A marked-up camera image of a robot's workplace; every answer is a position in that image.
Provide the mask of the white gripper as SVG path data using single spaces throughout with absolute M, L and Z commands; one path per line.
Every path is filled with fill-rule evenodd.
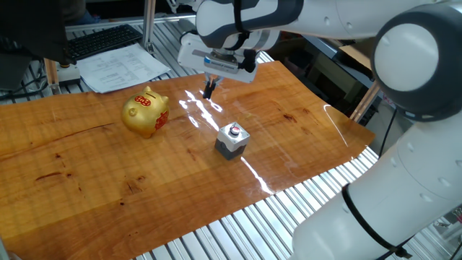
M 243 50 L 235 52 L 209 48 L 198 35 L 190 32 L 181 37 L 180 44 L 178 63 L 205 73 L 204 99 L 212 96 L 223 77 L 250 83 L 256 76 L 256 59 L 245 58 Z

